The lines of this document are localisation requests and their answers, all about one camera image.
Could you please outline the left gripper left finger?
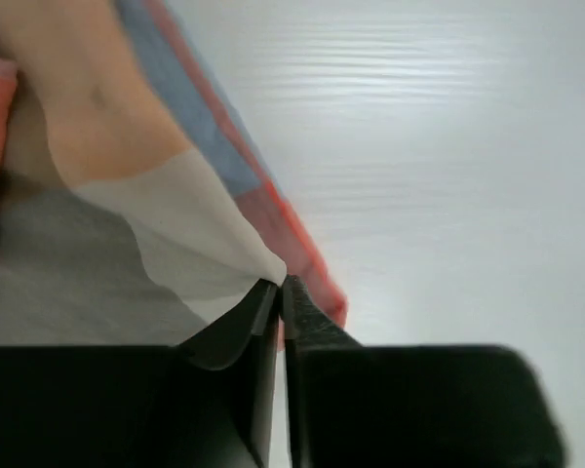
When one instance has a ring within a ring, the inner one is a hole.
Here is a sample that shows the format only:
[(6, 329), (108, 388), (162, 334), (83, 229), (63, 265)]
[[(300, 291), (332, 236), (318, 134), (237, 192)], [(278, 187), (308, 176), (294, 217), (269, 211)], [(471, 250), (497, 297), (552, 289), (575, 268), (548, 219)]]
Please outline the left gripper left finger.
[(268, 465), (278, 341), (278, 287), (260, 281), (180, 346), (177, 467)]

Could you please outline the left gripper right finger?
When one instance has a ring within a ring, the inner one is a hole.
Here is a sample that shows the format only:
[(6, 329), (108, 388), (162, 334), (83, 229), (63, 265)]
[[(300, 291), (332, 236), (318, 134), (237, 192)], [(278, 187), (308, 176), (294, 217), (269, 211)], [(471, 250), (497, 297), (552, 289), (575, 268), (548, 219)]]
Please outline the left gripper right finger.
[(305, 349), (336, 349), (361, 347), (362, 344), (338, 326), (310, 298), (305, 284), (297, 276), (289, 275), (280, 289), (284, 324), (284, 348), (287, 385), (287, 416), (291, 467), (303, 467), (303, 416), (299, 400), (300, 358)]

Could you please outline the orange blue checkered cloth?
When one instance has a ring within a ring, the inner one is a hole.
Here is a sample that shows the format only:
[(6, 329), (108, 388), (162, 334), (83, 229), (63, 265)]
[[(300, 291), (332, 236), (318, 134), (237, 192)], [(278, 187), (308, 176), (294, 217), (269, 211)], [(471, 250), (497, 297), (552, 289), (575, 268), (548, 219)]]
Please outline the orange blue checkered cloth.
[(346, 299), (165, 1), (0, 1), (0, 345), (178, 344)]

